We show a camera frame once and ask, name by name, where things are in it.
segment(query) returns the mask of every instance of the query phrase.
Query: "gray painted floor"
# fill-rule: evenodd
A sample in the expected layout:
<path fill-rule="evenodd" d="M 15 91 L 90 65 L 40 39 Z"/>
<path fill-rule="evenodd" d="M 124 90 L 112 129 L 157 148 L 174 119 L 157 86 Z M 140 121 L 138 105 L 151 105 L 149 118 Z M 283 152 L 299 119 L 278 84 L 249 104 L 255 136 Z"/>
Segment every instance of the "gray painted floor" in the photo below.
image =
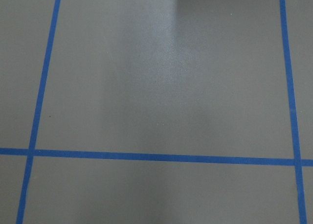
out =
<path fill-rule="evenodd" d="M 286 0 L 304 159 L 312 4 Z M 53 6 L 0 0 L 0 148 L 29 146 Z M 293 158 L 279 0 L 61 0 L 36 149 Z M 0 223 L 25 162 L 0 155 Z M 34 157 L 23 223 L 300 222 L 293 166 Z"/>

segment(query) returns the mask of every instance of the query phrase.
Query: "gray floor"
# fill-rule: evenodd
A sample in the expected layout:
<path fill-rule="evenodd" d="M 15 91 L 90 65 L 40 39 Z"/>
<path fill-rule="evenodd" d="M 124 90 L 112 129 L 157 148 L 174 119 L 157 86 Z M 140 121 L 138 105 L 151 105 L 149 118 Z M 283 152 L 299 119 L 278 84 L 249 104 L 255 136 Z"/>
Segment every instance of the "gray floor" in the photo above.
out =
<path fill-rule="evenodd" d="M 305 159 L 312 3 L 286 0 Z M 53 5 L 0 0 L 1 148 L 28 148 Z M 61 0 L 36 149 L 293 158 L 279 0 Z M 0 155 L 0 223 L 25 161 Z M 24 223 L 296 224 L 294 167 L 35 157 Z"/>

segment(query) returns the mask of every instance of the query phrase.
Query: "blue tape line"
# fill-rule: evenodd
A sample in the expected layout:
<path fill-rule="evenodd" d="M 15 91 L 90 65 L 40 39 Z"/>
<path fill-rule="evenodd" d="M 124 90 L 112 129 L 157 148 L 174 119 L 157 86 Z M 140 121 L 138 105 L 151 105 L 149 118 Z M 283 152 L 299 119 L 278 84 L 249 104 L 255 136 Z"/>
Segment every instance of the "blue tape line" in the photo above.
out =
<path fill-rule="evenodd" d="M 289 40 L 288 40 L 286 2 L 285 0 L 279 0 L 279 1 L 280 1 L 280 18 L 281 18 L 281 27 L 282 27 L 282 38 L 283 38 L 286 78 L 287 78 L 287 87 L 288 87 L 288 99 L 289 99 L 289 109 L 290 109 L 290 120 L 291 120 L 294 168 L 295 168 L 295 177 L 296 177 L 297 191 L 298 191 L 299 218 L 300 218 L 300 224 L 307 224 L 302 165 L 301 165 L 300 141 L 299 141 L 297 112 L 296 112 L 294 87 L 293 87 L 291 56 L 290 56 Z"/>
<path fill-rule="evenodd" d="M 27 195 L 27 189 L 28 189 L 29 179 L 31 175 L 31 169 L 33 165 L 41 109 L 42 109 L 43 99 L 44 99 L 44 94 L 45 94 L 45 84 L 46 84 L 48 70 L 49 70 L 49 63 L 50 63 L 51 52 L 52 52 L 52 47 L 53 47 L 53 40 L 54 40 L 54 34 L 55 34 L 55 29 L 56 29 L 56 24 L 57 24 L 57 19 L 58 19 L 60 2 L 61 0 L 55 0 L 54 2 L 49 37 L 48 37 L 47 47 L 45 51 L 45 60 L 44 60 L 43 71 L 42 71 L 42 75 L 40 79 L 33 126 L 31 130 L 31 135 L 30 135 L 30 141 L 29 141 L 29 147 L 28 147 L 29 151 L 28 151 L 28 156 L 27 156 L 27 161 L 26 161 L 26 166 L 25 166 L 21 196 L 20 196 L 20 204 L 19 204 L 19 209 L 18 209 L 18 214 L 17 214 L 17 219 L 16 219 L 17 224 L 22 224 L 23 218 L 24 218 L 26 195 Z"/>
<path fill-rule="evenodd" d="M 0 148 L 0 155 L 26 156 L 28 149 Z"/>
<path fill-rule="evenodd" d="M 115 152 L 82 152 L 82 151 L 58 151 L 58 150 L 35 150 L 35 156 L 294 166 L 293 159 L 279 159 L 279 158 L 211 157 L 211 156 L 115 153 Z"/>
<path fill-rule="evenodd" d="M 302 167 L 306 166 L 306 167 L 313 167 L 313 159 L 303 159 L 301 160 L 302 163 Z"/>

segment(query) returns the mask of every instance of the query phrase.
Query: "floor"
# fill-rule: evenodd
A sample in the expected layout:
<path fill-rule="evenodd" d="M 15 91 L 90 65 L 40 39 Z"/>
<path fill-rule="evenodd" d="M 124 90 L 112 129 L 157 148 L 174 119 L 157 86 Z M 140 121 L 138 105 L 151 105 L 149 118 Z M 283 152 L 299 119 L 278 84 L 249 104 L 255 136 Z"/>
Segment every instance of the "floor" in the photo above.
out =
<path fill-rule="evenodd" d="M 0 0 L 0 223 L 313 224 L 313 0 Z"/>

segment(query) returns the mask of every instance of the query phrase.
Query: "painter's tape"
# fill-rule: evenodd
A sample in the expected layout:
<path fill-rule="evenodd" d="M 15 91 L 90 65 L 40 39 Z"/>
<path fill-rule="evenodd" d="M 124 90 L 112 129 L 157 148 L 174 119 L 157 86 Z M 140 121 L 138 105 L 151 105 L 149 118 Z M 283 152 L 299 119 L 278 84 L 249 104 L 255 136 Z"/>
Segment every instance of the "painter's tape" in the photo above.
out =
<path fill-rule="evenodd" d="M 45 51 L 45 60 L 44 60 L 43 71 L 42 71 L 42 75 L 40 79 L 33 126 L 31 130 L 31 135 L 30 135 L 28 156 L 27 156 L 27 161 L 26 161 L 26 166 L 25 166 L 25 172 L 24 172 L 24 178 L 23 178 L 23 184 L 22 184 L 22 190 L 21 190 L 21 196 L 20 196 L 19 209 L 18 209 L 18 214 L 16 218 L 16 224 L 23 224 L 23 219 L 24 219 L 26 195 L 27 195 L 27 189 L 28 189 L 29 179 L 31 175 L 31 169 L 33 166 L 34 151 L 35 151 L 35 146 L 36 146 L 41 109 L 43 106 L 43 100 L 44 100 L 44 94 L 45 94 L 45 84 L 47 81 L 47 76 L 48 76 L 48 71 L 49 71 L 49 64 L 50 64 L 54 34 L 55 34 L 55 29 L 56 29 L 58 14 L 59 14 L 60 2 L 61 0 L 55 0 L 53 13 L 52 13 L 49 37 L 48 37 L 47 47 Z"/>
<path fill-rule="evenodd" d="M 313 159 L 303 159 L 301 160 L 302 166 L 313 167 Z"/>
<path fill-rule="evenodd" d="M 299 141 L 298 122 L 297 122 L 297 111 L 296 111 L 296 104 L 295 104 L 291 56 L 290 56 L 289 40 L 288 40 L 286 2 L 285 0 L 279 0 L 279 2 L 280 2 L 280 18 L 281 18 L 281 28 L 282 28 L 282 38 L 283 38 L 287 88 L 288 88 L 288 99 L 289 99 L 289 110 L 290 110 L 290 121 L 291 121 L 294 168 L 295 168 L 295 177 L 296 177 L 297 192 L 298 192 L 299 219 L 300 219 L 300 224 L 307 224 L 307 215 L 306 215 L 305 198 L 304 198 L 304 186 L 303 186 L 303 174 L 302 174 L 302 165 L 301 165 L 300 141 Z"/>
<path fill-rule="evenodd" d="M 124 159 L 124 160 L 151 160 L 151 161 L 194 162 L 194 163 L 218 163 L 218 164 L 294 166 L 293 159 L 281 159 L 281 158 L 212 157 L 212 156 L 116 153 L 116 152 L 82 152 L 82 151 L 58 151 L 58 150 L 35 150 L 34 155 L 38 157 Z"/>
<path fill-rule="evenodd" d="M 28 149 L 0 148 L 0 155 L 26 156 Z"/>

